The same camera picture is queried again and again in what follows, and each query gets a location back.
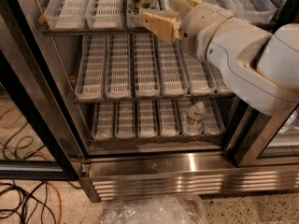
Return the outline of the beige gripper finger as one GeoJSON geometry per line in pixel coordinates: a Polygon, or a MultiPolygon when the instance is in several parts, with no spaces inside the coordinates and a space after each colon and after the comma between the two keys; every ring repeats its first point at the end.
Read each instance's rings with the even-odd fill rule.
{"type": "Polygon", "coordinates": [[[166,43],[181,39],[181,21],[179,14],[171,10],[142,9],[142,25],[166,43]]]}
{"type": "Polygon", "coordinates": [[[177,12],[180,18],[184,18],[193,8],[203,4],[204,2],[199,0],[168,0],[169,7],[177,12]]]}

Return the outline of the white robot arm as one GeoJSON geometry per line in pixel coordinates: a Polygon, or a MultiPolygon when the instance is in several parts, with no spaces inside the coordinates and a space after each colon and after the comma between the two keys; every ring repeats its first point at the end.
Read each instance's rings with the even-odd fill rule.
{"type": "Polygon", "coordinates": [[[194,59],[217,67],[225,85],[268,116],[299,103],[299,24],[274,33],[199,0],[168,0],[168,10],[143,9],[142,25],[194,59]]]}

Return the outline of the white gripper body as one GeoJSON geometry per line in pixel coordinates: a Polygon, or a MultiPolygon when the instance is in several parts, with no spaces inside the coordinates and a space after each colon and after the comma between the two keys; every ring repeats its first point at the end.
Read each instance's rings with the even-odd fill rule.
{"type": "Polygon", "coordinates": [[[198,61],[206,60],[206,51],[217,30],[234,14],[223,7],[190,4],[179,7],[182,50],[198,61]]]}

